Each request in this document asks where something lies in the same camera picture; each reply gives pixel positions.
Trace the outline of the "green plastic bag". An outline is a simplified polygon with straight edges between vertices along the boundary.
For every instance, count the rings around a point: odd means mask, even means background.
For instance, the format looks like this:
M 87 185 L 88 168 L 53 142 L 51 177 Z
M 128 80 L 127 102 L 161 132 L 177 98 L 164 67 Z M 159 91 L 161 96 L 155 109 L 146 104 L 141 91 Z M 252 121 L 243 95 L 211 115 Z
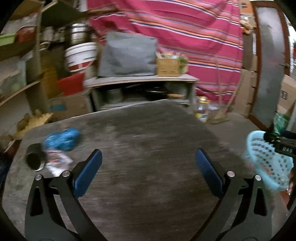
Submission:
M 284 113 L 276 113 L 273 119 L 273 133 L 279 136 L 281 131 L 286 130 L 289 122 L 289 116 Z

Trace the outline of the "light blue laundry basket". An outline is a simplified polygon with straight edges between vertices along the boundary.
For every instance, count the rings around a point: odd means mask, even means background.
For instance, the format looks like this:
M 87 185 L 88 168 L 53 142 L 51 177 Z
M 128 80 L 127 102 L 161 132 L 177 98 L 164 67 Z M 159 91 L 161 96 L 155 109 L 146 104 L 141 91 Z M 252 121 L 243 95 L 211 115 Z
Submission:
M 276 153 L 272 144 L 264 141 L 264 134 L 264 131 L 248 134 L 243 158 L 254 168 L 256 174 L 262 177 L 269 190 L 287 190 L 293 159 Z

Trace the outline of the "cardboard box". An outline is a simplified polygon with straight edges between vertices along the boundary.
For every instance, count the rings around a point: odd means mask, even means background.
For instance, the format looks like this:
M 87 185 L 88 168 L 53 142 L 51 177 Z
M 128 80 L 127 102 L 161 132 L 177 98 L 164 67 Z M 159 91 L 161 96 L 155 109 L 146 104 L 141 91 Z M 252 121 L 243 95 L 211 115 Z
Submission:
M 278 99 L 277 112 L 291 117 L 295 106 L 295 80 L 284 75 L 281 84 L 280 97 Z

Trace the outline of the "white printed wrapper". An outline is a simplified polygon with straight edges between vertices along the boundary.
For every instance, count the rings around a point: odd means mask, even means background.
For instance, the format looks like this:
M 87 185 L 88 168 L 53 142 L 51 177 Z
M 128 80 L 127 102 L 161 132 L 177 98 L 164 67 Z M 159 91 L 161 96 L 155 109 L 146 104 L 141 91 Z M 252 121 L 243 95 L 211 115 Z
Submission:
M 60 150 L 47 150 L 46 168 L 54 177 L 58 177 L 64 171 L 69 170 L 73 160 Z

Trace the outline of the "blue crumpled plastic bag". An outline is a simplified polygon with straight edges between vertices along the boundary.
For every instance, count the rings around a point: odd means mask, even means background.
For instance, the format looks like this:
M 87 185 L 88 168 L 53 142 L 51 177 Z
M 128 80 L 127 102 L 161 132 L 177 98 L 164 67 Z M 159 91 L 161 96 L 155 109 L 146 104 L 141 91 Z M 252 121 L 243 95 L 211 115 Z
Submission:
M 51 133 L 43 141 L 43 146 L 51 150 L 70 151 L 76 147 L 79 137 L 79 130 L 66 128 L 62 132 Z

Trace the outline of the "cooking oil bottle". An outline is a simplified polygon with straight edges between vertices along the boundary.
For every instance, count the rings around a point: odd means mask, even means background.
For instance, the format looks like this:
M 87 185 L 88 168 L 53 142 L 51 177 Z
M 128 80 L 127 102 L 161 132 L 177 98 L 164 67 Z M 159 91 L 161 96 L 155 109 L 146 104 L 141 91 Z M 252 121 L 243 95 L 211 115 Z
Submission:
M 202 123 L 206 123 L 208 121 L 210 102 L 211 101 L 206 96 L 197 97 L 195 116 Z

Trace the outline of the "yellow egg tray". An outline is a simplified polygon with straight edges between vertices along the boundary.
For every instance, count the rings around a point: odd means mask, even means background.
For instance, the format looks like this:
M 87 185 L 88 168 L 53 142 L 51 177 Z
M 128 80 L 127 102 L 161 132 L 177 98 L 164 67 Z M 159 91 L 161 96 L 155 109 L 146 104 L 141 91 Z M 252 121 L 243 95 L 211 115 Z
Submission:
M 36 109 L 33 115 L 25 114 L 16 124 L 15 140 L 21 140 L 29 130 L 47 124 L 53 117 L 53 113 L 42 113 Z

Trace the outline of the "red plastic basket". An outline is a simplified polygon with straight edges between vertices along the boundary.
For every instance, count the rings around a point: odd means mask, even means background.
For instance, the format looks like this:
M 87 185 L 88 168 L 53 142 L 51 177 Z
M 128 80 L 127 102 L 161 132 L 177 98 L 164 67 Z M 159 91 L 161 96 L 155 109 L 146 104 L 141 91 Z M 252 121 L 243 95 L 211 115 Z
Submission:
M 83 91 L 84 75 L 84 73 L 75 73 L 58 80 L 57 84 L 65 96 L 73 95 Z

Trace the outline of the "green leafy vegetables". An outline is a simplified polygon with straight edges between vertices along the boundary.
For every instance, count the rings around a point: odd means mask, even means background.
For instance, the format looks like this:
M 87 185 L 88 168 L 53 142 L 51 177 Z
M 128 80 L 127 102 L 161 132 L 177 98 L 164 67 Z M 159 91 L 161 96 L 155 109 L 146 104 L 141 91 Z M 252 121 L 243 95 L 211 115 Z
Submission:
M 179 56 L 179 73 L 186 74 L 189 70 L 189 59 L 185 55 Z

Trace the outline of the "grey low shelf table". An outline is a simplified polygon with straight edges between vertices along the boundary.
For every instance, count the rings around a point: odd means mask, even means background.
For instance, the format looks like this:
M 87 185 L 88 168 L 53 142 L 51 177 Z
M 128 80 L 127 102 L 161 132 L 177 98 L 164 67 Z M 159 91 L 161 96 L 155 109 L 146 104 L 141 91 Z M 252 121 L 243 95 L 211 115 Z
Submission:
M 85 80 L 95 109 L 107 110 L 157 100 L 172 100 L 195 108 L 198 78 L 183 74 L 178 77 L 102 77 Z

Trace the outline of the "pink striped curtain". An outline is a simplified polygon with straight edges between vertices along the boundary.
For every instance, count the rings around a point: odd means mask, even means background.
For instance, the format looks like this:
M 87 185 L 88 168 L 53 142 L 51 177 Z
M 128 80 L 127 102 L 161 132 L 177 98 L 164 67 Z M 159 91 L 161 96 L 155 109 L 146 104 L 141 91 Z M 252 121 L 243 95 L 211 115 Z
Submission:
M 198 78 L 196 94 L 218 101 L 217 56 L 222 102 L 229 101 L 240 79 L 243 37 L 237 1 L 98 1 L 89 9 L 116 8 L 90 19 L 100 42 L 109 31 L 154 37 L 161 51 L 189 59 L 189 75 Z

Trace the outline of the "yellow utensil holder box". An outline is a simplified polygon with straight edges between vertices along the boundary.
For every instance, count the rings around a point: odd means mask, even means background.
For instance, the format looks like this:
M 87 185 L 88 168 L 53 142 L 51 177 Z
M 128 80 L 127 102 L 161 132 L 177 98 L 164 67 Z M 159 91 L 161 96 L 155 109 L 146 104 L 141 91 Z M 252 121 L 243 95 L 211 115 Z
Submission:
M 157 75 L 160 77 L 178 77 L 179 57 L 173 53 L 156 52 Z

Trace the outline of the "white plastic bucket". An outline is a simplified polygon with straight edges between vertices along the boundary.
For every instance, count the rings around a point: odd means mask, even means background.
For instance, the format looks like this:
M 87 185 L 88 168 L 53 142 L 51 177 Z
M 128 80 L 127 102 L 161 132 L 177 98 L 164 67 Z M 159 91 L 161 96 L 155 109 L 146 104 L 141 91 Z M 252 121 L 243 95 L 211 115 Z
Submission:
M 97 44 L 87 42 L 67 48 L 65 51 L 65 69 L 70 73 L 84 71 L 97 61 Z

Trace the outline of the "steel pot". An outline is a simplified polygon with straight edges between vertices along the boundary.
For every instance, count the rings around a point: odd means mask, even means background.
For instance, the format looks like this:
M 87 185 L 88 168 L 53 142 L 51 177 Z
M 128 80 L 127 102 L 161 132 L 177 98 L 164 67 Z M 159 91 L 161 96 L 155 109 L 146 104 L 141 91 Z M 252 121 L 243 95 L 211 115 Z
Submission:
M 76 23 L 67 26 L 65 29 L 65 42 L 69 47 L 90 42 L 91 33 L 88 25 Z

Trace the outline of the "wooden handled broom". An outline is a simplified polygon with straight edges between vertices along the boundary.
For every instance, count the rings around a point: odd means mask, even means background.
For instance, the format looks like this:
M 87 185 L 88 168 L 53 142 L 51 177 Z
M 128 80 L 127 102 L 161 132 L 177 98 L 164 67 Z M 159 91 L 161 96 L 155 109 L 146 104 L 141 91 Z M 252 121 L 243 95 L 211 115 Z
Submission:
M 215 64 L 216 64 L 216 69 L 217 69 L 217 77 L 218 77 L 218 91 L 219 91 L 219 110 L 217 114 L 210 119 L 209 123 L 212 125 L 217 125 L 220 123 L 224 123 L 230 120 L 228 116 L 228 109 L 230 108 L 232 102 L 234 101 L 234 98 L 237 96 L 237 92 L 239 91 L 242 80 L 240 79 L 235 91 L 233 92 L 232 96 L 230 97 L 229 101 L 227 102 L 227 105 L 225 108 L 222 108 L 222 84 L 221 84 L 221 78 L 220 78 L 220 70 L 219 70 L 219 64 L 218 64 L 218 59 L 217 56 L 215 56 Z

